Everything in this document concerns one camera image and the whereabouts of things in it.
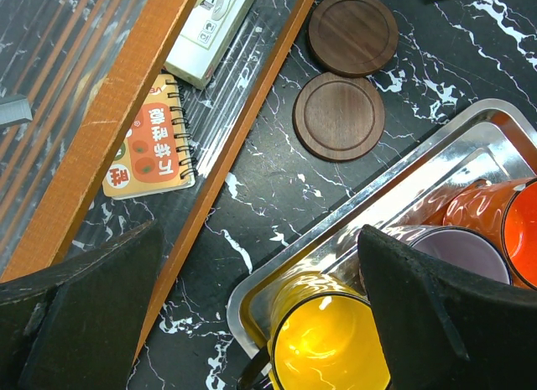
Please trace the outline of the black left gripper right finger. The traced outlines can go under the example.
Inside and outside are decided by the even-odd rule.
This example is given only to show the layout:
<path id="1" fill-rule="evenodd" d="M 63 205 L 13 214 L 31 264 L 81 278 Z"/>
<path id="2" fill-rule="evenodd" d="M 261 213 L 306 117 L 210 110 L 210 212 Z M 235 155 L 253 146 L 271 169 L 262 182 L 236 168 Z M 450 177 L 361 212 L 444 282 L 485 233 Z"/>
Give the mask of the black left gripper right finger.
<path id="1" fill-rule="evenodd" d="M 397 389 L 534 389 L 536 293 L 365 225 L 360 273 Z"/>

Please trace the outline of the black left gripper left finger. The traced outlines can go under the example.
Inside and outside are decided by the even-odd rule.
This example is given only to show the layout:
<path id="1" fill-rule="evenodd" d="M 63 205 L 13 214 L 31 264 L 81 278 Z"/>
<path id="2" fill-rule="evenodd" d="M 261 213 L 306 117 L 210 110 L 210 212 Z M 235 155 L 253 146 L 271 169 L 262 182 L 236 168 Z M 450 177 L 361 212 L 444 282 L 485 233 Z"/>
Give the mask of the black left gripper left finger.
<path id="1" fill-rule="evenodd" d="M 1 285 L 3 389 L 124 389 L 159 274 L 163 229 L 148 221 Z"/>

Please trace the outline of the yellow mug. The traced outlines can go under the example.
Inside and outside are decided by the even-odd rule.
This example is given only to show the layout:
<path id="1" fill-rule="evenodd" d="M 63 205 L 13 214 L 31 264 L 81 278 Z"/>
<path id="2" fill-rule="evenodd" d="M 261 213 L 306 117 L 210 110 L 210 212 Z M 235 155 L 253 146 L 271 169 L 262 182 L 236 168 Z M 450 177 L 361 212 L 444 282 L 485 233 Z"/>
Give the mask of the yellow mug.
<path id="1" fill-rule="evenodd" d="M 270 334 L 239 389 L 386 389 L 391 376 L 370 303 L 338 279 L 301 273 L 284 282 Z"/>

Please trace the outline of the dark wooden coaster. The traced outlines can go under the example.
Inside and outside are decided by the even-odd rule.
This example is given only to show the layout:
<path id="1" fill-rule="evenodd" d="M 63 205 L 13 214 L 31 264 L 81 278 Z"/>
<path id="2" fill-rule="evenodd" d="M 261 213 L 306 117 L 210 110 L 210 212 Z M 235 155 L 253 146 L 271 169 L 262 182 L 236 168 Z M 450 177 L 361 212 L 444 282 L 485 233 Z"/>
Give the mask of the dark wooden coaster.
<path id="1" fill-rule="evenodd" d="M 331 72 L 305 84 L 292 118 L 300 142 L 331 162 L 361 158 L 375 147 L 385 128 L 383 100 L 373 84 Z"/>
<path id="2" fill-rule="evenodd" d="M 393 13 L 379 0 L 322 0 L 310 16 L 307 32 L 315 58 L 346 77 L 381 70 L 399 42 Z"/>

